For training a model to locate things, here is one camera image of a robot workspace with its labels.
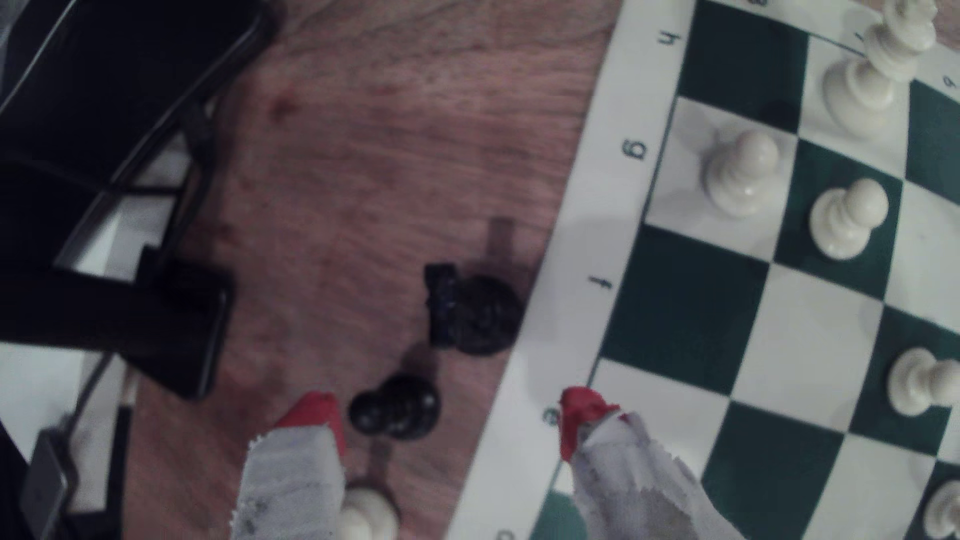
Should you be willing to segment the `red tipped gripper finger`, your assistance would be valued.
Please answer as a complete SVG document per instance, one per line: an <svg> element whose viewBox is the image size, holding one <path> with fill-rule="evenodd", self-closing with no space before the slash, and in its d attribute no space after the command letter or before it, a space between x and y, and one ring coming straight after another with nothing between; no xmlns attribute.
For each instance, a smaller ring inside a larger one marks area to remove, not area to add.
<svg viewBox="0 0 960 540"><path fill-rule="evenodd" d="M559 455L590 539L743 539L642 417L585 386L558 400Z"/></svg>
<svg viewBox="0 0 960 540"><path fill-rule="evenodd" d="M230 539L334 539L346 492L341 408L309 391L249 442Z"/></svg>

